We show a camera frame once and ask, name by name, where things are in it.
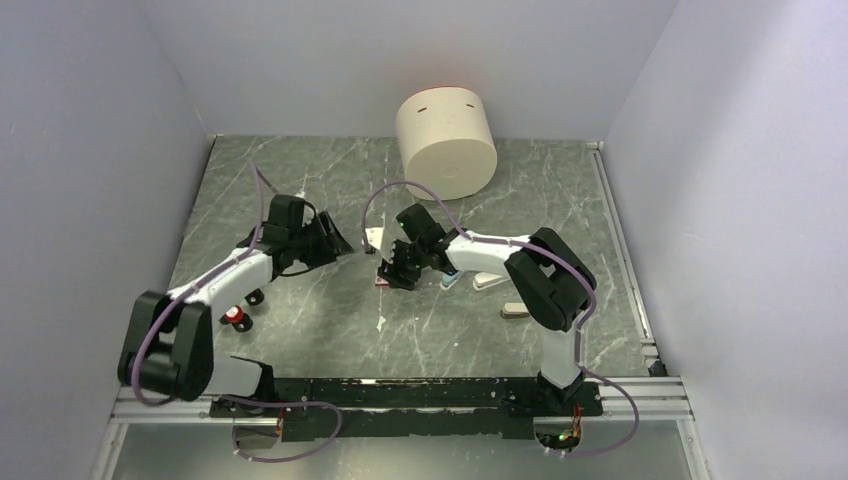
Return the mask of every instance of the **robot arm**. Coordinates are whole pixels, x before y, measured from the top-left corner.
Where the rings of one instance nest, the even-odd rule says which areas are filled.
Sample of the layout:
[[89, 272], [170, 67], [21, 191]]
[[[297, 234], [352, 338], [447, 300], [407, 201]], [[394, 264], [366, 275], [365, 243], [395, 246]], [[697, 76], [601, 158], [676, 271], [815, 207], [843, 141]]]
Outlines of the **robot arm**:
[[[370, 229], [369, 243], [380, 248], [382, 263], [377, 275], [392, 288], [413, 290], [426, 267], [447, 274], [457, 271], [487, 272], [509, 276], [530, 315], [541, 325], [542, 368], [540, 376], [563, 398], [568, 398], [583, 381], [573, 358], [577, 315], [588, 306], [586, 291], [569, 272], [533, 251], [514, 246], [473, 242], [459, 232], [445, 230], [420, 204], [397, 216], [410, 242], [393, 240], [382, 229]], [[472, 237], [474, 232], [467, 231]], [[556, 254], [578, 272], [594, 289], [595, 277], [565, 242], [549, 228], [532, 235], [492, 237], [531, 243]]]
[[[279, 277], [295, 260], [312, 269], [353, 252], [327, 212], [313, 211], [314, 218], [310, 218], [310, 212], [305, 210], [307, 207], [314, 210], [302, 198], [276, 195], [271, 201], [268, 219], [262, 224], [262, 236], [246, 258], [230, 265], [199, 288], [198, 281], [194, 280], [167, 293], [148, 291], [139, 296], [124, 339], [118, 365], [119, 380], [129, 385], [135, 356], [151, 325], [174, 298], [193, 289], [194, 292], [168, 315], [145, 353], [139, 377], [142, 388], [189, 401], [202, 394], [228, 393], [261, 398], [267, 396], [263, 394], [265, 389], [270, 388], [273, 392], [270, 366], [214, 354], [212, 321], [220, 319], [242, 298], [255, 299], [258, 295], [261, 300], [259, 289]], [[239, 248], [212, 270], [241, 255], [252, 236], [251, 231], [239, 243]], [[171, 333], [173, 335], [167, 338], [163, 335]]]

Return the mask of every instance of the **white panel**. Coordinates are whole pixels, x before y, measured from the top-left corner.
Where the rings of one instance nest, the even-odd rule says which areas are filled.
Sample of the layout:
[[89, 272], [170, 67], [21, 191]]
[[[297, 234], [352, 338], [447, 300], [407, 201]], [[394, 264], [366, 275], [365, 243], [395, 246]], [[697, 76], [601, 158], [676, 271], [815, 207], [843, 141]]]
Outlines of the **white panel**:
[[0, 478], [88, 478], [208, 154], [129, 0], [0, 2]]
[[848, 478], [846, 25], [846, 2], [681, 1], [605, 144], [717, 479]]
[[[519, 242], [530, 242], [529, 235], [520, 237], [498, 237], [494, 235], [483, 235], [471, 230], [467, 231], [469, 235], [486, 238], [497, 238], [500, 240], [515, 240]], [[504, 262], [509, 259], [510, 255], [521, 250], [521, 247], [513, 247], [511, 245], [493, 245], [491, 243], [473, 242], [465, 237], [458, 237], [451, 241], [446, 253], [451, 265], [462, 272], [486, 272], [501, 277], [509, 277], [509, 272], [506, 271]]]
[[677, 0], [141, 0], [215, 133], [394, 136], [427, 87], [499, 137], [599, 139]]

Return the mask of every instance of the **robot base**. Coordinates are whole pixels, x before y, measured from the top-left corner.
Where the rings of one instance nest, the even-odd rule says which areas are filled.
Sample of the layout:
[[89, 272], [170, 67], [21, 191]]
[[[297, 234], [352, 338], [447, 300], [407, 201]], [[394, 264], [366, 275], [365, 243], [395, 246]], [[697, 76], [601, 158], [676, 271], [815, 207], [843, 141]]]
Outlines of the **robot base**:
[[[332, 403], [344, 411], [340, 437], [500, 434], [505, 439], [536, 438], [534, 417], [570, 417], [579, 406], [585, 417], [603, 414], [598, 384], [574, 385], [564, 402], [535, 377], [277, 378], [283, 401]], [[213, 402], [213, 418], [274, 417], [277, 409], [246, 411], [228, 401]], [[310, 441], [333, 431], [336, 415], [325, 409], [284, 413], [282, 441]]]

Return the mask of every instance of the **white cylindrical container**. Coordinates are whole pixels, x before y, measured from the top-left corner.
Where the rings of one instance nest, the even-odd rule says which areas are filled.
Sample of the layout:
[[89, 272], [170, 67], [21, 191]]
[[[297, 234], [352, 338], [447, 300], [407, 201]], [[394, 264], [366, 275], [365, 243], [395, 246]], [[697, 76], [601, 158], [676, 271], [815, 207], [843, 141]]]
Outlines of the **white cylindrical container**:
[[[483, 102], [460, 87], [436, 87], [409, 97], [397, 113], [404, 177], [443, 200], [477, 193], [495, 174], [498, 154]], [[421, 189], [409, 187], [430, 200]]]

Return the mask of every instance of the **marble surface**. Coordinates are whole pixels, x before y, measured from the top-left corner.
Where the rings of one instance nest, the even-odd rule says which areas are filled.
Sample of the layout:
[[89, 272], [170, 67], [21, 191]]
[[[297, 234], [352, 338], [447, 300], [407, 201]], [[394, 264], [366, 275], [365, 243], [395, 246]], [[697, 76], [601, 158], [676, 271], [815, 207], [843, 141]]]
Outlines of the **marble surface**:
[[[587, 325], [585, 363], [607, 376], [647, 375], [636, 320], [619, 268], [610, 213], [596, 167], [580, 143], [497, 141], [498, 167], [478, 194], [448, 202], [460, 223], [493, 235], [555, 229], [592, 270], [599, 309]], [[263, 305], [246, 307], [255, 326], [239, 334], [215, 323], [216, 351], [274, 366], [277, 376], [378, 377], [535, 375], [541, 364], [538, 327], [503, 320], [505, 302], [520, 301], [510, 283], [475, 292], [472, 275], [451, 290], [428, 271], [414, 292], [374, 286], [379, 257], [359, 246], [365, 199], [387, 180], [403, 178], [391, 138], [219, 137], [185, 230], [172, 286], [221, 261], [250, 231], [256, 193], [252, 157], [284, 193], [304, 192], [330, 212], [357, 252], [338, 262], [267, 286]], [[404, 187], [376, 198], [368, 226], [400, 236], [395, 215], [416, 201]], [[447, 219], [434, 202], [434, 218]]]

